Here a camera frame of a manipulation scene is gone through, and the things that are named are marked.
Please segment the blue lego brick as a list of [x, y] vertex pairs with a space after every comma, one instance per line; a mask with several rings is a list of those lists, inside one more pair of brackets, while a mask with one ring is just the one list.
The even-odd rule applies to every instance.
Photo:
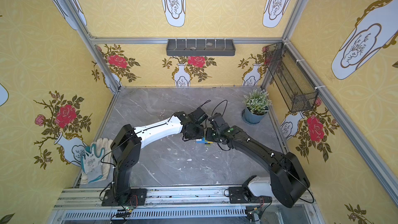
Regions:
[[202, 138], [202, 139], [197, 139], [197, 140], [196, 140], [196, 143], [199, 143], [199, 144], [206, 144], [206, 141], [205, 141], [204, 138]]

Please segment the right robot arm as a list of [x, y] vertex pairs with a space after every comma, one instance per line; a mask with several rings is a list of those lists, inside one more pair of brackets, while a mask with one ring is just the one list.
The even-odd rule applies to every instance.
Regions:
[[283, 154], [261, 144], [242, 128], [229, 126], [220, 113], [210, 117], [209, 122], [207, 138], [242, 152], [269, 172], [269, 179], [253, 175], [242, 184], [241, 194], [247, 202], [275, 197], [283, 206], [292, 208], [309, 189], [310, 182], [293, 153]]

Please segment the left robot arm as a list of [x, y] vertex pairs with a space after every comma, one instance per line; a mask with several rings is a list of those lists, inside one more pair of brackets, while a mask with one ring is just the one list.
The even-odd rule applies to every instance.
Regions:
[[202, 139], [208, 115], [198, 107], [193, 112], [175, 112], [171, 117], [141, 127], [126, 124], [117, 134], [111, 145], [111, 155], [116, 163], [114, 180], [111, 186], [114, 199], [125, 203], [130, 198], [131, 168], [140, 158], [141, 150], [147, 145], [174, 134], [182, 134], [183, 141]]

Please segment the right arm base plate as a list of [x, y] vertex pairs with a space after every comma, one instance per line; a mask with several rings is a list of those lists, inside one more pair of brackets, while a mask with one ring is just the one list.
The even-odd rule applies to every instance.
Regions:
[[229, 187], [228, 188], [228, 196], [230, 199], [230, 203], [232, 204], [265, 204], [271, 203], [272, 197], [268, 196], [254, 196], [248, 188], [245, 187]]

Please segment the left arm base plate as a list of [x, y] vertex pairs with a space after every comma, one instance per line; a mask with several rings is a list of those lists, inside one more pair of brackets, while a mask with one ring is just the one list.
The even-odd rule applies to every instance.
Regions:
[[113, 190], [105, 191], [105, 197], [102, 206], [143, 206], [147, 197], [147, 189], [131, 188], [119, 196], [115, 196]]

